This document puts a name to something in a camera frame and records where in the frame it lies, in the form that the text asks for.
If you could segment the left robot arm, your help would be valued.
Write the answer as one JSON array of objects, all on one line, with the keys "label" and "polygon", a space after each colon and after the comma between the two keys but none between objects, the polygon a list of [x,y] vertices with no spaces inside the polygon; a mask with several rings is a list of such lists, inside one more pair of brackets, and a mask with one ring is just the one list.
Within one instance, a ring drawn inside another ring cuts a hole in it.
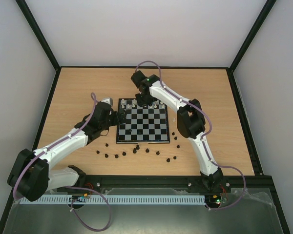
[{"label": "left robot arm", "polygon": [[49,190],[74,186],[83,174],[80,169],[69,166],[54,170],[53,167],[111,126],[125,123],[124,110],[114,111],[111,102],[110,98],[95,102],[91,113],[58,140],[33,151],[20,151],[7,180],[13,189],[13,198],[35,201]]}]

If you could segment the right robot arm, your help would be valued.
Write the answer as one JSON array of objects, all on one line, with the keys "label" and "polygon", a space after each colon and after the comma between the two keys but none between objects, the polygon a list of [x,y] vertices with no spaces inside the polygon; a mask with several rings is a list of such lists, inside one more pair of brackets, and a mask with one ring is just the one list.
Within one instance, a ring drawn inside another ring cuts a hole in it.
[{"label": "right robot arm", "polygon": [[220,186],[223,173],[216,165],[206,138],[205,116],[197,99],[187,99],[170,89],[156,75],[145,76],[142,71],[135,71],[131,81],[139,90],[136,94],[140,106],[151,105],[155,100],[162,101],[177,116],[177,130],[188,139],[194,149],[200,165],[202,184],[207,191],[214,191]]}]

